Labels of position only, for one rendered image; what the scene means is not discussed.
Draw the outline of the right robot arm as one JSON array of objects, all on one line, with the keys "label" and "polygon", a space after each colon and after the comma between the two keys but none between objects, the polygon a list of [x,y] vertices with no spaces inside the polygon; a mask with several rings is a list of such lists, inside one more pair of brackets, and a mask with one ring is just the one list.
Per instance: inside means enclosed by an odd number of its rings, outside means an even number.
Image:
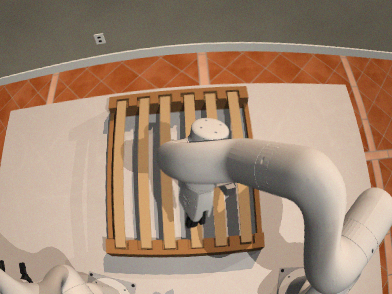
[{"label": "right robot arm", "polygon": [[344,180],[321,151],[228,135],[221,121],[198,119],[187,138],[159,147],[157,163],[197,191],[219,187],[229,196],[239,183],[294,202],[304,219],[304,268],[278,294],[348,294],[392,226],[390,194],[368,188],[346,213]]}]

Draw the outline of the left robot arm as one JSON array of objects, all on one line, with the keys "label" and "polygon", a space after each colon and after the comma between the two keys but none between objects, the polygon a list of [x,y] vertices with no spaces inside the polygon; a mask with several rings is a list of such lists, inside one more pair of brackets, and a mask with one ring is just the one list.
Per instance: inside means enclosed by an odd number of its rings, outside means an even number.
[{"label": "left robot arm", "polygon": [[[124,289],[126,291],[124,291]],[[85,283],[78,272],[71,266],[59,264],[50,269],[43,280],[37,283],[19,282],[0,269],[0,294],[130,293],[123,284],[111,278],[99,278],[92,283]]]}]

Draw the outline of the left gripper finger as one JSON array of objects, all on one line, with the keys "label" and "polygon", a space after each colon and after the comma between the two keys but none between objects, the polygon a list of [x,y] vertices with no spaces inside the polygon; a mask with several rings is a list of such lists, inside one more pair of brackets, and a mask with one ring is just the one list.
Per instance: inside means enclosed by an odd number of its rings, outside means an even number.
[{"label": "left gripper finger", "polygon": [[29,277],[29,275],[26,272],[26,266],[24,262],[19,263],[19,268],[20,268],[20,273],[22,274],[21,279],[24,279],[29,283],[33,283],[32,279]]},{"label": "left gripper finger", "polygon": [[0,260],[0,269],[2,269],[5,272],[5,265],[3,260]]}]

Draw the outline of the wooden bed frame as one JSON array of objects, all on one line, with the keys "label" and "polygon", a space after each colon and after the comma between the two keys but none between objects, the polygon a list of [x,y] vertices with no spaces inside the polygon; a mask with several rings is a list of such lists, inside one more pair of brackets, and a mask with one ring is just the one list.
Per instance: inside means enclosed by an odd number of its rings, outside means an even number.
[{"label": "wooden bed frame", "polygon": [[[241,236],[227,237],[226,246],[216,246],[215,238],[203,238],[203,247],[192,248],[192,240],[175,240],[176,248],[165,248],[164,241],[152,240],[152,248],[141,248],[141,241],[126,240],[126,248],[116,247],[114,224],[114,198],[113,198],[113,168],[114,168],[114,143],[118,101],[127,101],[126,117],[138,116],[140,99],[149,98],[149,114],[160,113],[160,97],[170,96],[170,113],[184,112],[184,95],[194,95],[195,111],[206,110],[205,94],[215,93],[216,108],[229,109],[227,92],[237,92],[239,108],[243,108],[247,138],[253,139],[251,120],[248,108],[248,92],[246,86],[208,87],[156,91],[138,93],[109,98],[110,126],[108,141],[108,166],[107,166],[107,212],[108,212],[108,238],[106,239],[106,253],[119,257],[195,257],[242,253],[262,250],[265,247],[264,232],[262,232],[261,209],[259,190],[253,189],[255,229],[252,242],[241,243]],[[204,97],[203,97],[204,94]],[[239,98],[240,96],[240,98]],[[218,99],[217,99],[218,98]],[[246,244],[246,245],[243,245]],[[129,246],[129,250],[128,250]],[[214,248],[216,247],[216,248]],[[202,248],[202,249],[199,249]],[[142,250],[141,250],[142,249]],[[171,249],[171,250],[169,250]],[[209,255],[208,255],[209,254]]]}]

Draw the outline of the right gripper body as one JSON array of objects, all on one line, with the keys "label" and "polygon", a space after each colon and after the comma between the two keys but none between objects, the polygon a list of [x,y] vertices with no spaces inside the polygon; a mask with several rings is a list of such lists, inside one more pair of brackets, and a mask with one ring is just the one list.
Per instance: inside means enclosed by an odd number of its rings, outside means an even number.
[{"label": "right gripper body", "polygon": [[206,210],[208,211],[206,211],[206,215],[209,218],[213,205],[213,197],[214,188],[209,191],[197,191],[183,182],[181,184],[179,201],[190,219],[194,222],[198,222]]}]

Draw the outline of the tan wooden slat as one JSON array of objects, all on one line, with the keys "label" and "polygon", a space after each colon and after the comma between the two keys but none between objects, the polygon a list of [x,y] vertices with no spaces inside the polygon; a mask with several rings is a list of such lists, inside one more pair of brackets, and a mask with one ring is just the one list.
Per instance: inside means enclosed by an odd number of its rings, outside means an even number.
[{"label": "tan wooden slat", "polygon": [[[186,138],[190,135],[191,125],[195,121],[194,95],[184,95]],[[202,225],[191,228],[192,248],[203,247]]]},{"label": "tan wooden slat", "polygon": [[118,101],[115,143],[114,143],[114,223],[116,247],[126,248],[125,217],[124,217],[124,185],[123,185],[123,163],[124,163],[124,134],[127,101]]},{"label": "tan wooden slat", "polygon": [[[160,97],[160,146],[171,141],[170,96]],[[172,178],[161,170],[162,214],[165,248],[176,248]]]},{"label": "tan wooden slat", "polygon": [[140,99],[138,132],[138,193],[141,248],[152,248],[149,200],[148,137],[149,98],[144,98]]},{"label": "tan wooden slat", "polygon": [[[237,92],[227,92],[227,95],[228,95],[233,139],[243,138]],[[238,186],[239,213],[240,213],[241,243],[252,242],[249,187],[239,183],[237,183],[237,186]]]},{"label": "tan wooden slat", "polygon": [[[217,119],[215,94],[205,94],[207,118]],[[214,188],[214,223],[216,246],[226,246],[226,219],[224,194],[219,187]]]}]

